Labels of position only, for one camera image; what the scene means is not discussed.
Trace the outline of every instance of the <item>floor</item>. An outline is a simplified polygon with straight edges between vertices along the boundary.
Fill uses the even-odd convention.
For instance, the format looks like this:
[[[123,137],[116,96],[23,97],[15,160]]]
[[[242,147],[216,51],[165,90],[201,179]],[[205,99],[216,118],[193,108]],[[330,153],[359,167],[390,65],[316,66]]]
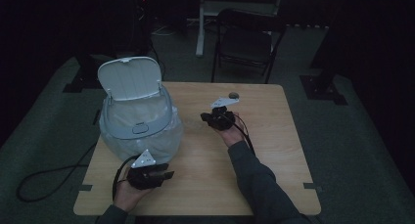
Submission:
[[[152,36],[164,81],[209,82],[214,34],[207,26],[205,53],[196,57],[197,26],[186,35],[168,28]],[[374,124],[353,91],[351,82],[333,80],[347,105],[308,100],[300,75],[318,75],[309,68],[326,30],[289,27],[280,46],[269,84],[284,87],[322,211],[315,223],[415,223],[415,200],[382,142]],[[95,56],[99,60],[106,57]],[[95,223],[95,216],[77,216],[72,208],[86,172],[73,171],[59,190],[39,202],[18,200],[16,190],[25,176],[67,165],[87,165],[88,149],[99,137],[96,115],[106,93],[84,88],[65,93],[79,65],[61,66],[30,112],[0,151],[0,223]],[[235,73],[224,68],[217,82],[262,83],[255,71]],[[71,168],[32,178],[20,194],[41,198],[53,192]]]

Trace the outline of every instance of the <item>chair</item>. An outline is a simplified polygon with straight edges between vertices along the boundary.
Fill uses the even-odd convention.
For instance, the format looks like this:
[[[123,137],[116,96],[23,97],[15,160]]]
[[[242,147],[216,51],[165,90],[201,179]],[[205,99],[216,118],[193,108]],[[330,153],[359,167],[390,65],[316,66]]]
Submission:
[[[210,82],[214,82],[216,62],[222,67],[223,60],[262,67],[267,84],[277,47],[286,31],[281,19],[276,15],[225,9],[217,15],[216,23],[217,39]],[[278,34],[278,38],[273,39],[273,33]]]

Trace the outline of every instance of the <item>gray sleeve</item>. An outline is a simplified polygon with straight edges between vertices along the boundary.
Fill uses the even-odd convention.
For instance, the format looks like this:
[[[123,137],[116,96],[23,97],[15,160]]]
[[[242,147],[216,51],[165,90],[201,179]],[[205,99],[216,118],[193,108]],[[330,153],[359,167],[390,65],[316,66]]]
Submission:
[[[98,219],[98,224],[122,224],[125,223],[128,213],[117,206],[110,205],[105,213]]]
[[[260,163],[245,141],[228,150],[238,187],[250,205],[255,223],[308,223],[276,183],[271,169]]]

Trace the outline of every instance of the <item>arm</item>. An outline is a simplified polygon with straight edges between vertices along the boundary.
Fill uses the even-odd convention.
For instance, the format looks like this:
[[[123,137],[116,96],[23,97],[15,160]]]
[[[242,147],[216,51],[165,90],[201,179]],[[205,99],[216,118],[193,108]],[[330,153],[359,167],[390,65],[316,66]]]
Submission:
[[[128,169],[125,169],[124,178],[128,174]],[[132,187],[128,181],[121,180],[116,185],[116,193],[114,204],[106,210],[106,212],[98,220],[98,224],[120,224],[124,223],[128,212],[134,209],[137,203],[143,199],[153,189],[138,190]]]
[[[242,128],[238,117],[235,123]],[[271,169],[251,153],[242,132],[236,127],[216,132],[229,148],[238,187],[254,213],[255,223],[307,223],[278,186]]]

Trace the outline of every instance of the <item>hand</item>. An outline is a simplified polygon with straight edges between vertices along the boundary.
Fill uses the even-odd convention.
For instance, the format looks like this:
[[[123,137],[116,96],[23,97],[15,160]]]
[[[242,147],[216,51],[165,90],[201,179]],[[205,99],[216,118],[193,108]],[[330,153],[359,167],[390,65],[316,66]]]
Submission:
[[[234,114],[236,115],[235,124],[238,125],[238,127],[240,128],[244,128],[244,126],[241,123],[241,120],[239,119],[239,117],[237,117],[239,116],[239,114],[237,112],[234,112]],[[218,133],[220,137],[222,137],[223,142],[228,148],[238,142],[245,140],[244,134],[237,127],[235,127],[235,125],[226,130],[219,131],[217,129],[214,129],[214,131],[216,131],[216,133]]]
[[[129,168],[125,169],[124,179],[127,177]],[[120,181],[116,184],[116,193],[114,198],[114,205],[122,210],[129,212],[143,199],[147,194],[154,189],[138,190],[132,187],[128,181]]]

